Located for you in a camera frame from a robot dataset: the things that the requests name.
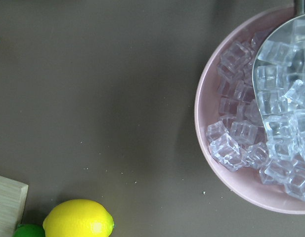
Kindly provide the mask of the green lime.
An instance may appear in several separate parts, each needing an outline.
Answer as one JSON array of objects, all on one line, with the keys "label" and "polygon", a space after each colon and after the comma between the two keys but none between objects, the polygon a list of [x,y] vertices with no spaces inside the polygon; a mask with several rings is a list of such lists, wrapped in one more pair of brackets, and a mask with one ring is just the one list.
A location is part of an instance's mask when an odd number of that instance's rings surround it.
[{"label": "green lime", "polygon": [[35,224],[21,224],[18,225],[13,237],[45,237],[43,227]]}]

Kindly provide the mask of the wooden cutting board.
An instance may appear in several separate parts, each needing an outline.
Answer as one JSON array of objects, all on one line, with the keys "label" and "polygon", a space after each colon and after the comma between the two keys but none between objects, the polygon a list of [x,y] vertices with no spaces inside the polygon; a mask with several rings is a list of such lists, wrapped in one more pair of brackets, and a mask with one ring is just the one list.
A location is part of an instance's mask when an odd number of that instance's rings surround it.
[{"label": "wooden cutting board", "polygon": [[0,237],[11,237],[21,223],[28,187],[0,176]]}]

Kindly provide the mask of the pink bowl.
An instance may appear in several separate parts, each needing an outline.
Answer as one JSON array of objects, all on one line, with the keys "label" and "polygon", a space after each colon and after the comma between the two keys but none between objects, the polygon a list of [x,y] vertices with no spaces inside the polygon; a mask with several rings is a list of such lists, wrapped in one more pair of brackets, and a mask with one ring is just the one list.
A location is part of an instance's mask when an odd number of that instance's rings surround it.
[{"label": "pink bowl", "polygon": [[293,4],[271,8],[248,19],[234,29],[216,48],[207,61],[196,91],[194,103],[194,122],[198,142],[206,162],[216,176],[234,193],[246,201],[261,208],[286,214],[305,215],[305,201],[298,200],[284,193],[277,185],[263,185],[258,172],[242,168],[230,172],[216,162],[210,154],[209,143],[205,136],[207,125],[217,121],[220,96],[216,89],[220,78],[217,74],[219,56],[234,40],[247,40],[255,32],[278,27],[294,16]]}]

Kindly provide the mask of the clear plastic ice cubes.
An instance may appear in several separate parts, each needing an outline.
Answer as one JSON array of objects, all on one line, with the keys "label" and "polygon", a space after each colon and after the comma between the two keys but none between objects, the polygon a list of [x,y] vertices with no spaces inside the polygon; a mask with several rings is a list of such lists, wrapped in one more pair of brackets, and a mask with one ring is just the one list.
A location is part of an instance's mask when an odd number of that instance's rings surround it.
[{"label": "clear plastic ice cubes", "polygon": [[212,158],[305,201],[305,16],[233,41],[217,72],[220,116],[205,129]]}]

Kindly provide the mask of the metal ice scoop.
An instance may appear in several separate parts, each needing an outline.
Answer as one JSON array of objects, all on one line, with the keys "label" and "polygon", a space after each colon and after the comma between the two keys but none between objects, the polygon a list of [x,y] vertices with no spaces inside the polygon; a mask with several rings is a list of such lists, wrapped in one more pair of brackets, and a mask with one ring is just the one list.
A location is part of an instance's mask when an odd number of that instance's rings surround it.
[{"label": "metal ice scoop", "polygon": [[265,128],[289,125],[298,110],[302,110],[298,119],[305,119],[305,0],[295,2],[295,16],[260,46],[253,86]]}]

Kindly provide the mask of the yellow lemon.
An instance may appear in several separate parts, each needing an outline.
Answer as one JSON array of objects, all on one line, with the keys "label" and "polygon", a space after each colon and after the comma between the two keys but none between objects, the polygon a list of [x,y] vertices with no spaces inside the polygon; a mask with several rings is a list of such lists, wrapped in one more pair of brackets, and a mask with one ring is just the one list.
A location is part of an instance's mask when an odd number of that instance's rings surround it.
[{"label": "yellow lemon", "polygon": [[100,203],[72,199],[52,209],[43,221],[47,237],[108,237],[115,223]]}]

